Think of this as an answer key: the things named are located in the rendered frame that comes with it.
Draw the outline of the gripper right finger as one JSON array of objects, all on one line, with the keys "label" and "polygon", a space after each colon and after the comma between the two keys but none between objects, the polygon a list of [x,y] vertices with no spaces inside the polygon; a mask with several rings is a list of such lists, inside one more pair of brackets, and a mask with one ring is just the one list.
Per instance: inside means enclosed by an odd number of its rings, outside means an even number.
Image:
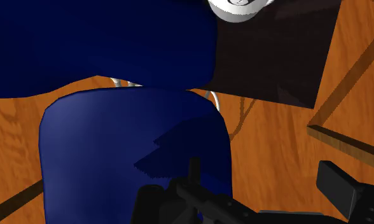
[{"label": "gripper right finger", "polygon": [[333,162],[321,160],[316,187],[348,224],[374,224],[374,185],[358,182]]}]

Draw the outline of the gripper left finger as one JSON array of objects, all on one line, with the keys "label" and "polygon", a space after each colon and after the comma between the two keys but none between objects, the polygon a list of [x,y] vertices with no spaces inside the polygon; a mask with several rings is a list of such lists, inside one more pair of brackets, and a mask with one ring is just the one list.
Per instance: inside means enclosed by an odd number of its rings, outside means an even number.
[{"label": "gripper left finger", "polygon": [[202,187],[200,159],[193,157],[188,176],[172,179],[168,188],[140,187],[130,224],[268,224],[268,218]]}]

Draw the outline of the brown wooden table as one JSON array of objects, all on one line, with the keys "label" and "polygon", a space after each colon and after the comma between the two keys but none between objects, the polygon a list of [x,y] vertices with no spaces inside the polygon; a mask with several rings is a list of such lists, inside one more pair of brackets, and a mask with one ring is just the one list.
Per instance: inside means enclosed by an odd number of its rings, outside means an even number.
[{"label": "brown wooden table", "polygon": [[342,0],[307,132],[374,168],[374,0]]}]

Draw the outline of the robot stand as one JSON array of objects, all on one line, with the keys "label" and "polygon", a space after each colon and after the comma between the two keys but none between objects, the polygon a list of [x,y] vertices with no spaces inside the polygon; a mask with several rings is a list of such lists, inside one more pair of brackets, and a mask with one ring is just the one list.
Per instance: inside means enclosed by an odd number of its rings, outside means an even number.
[{"label": "robot stand", "polygon": [[230,23],[198,0],[217,40],[213,77],[197,88],[314,108],[341,2],[274,0],[252,19]]}]

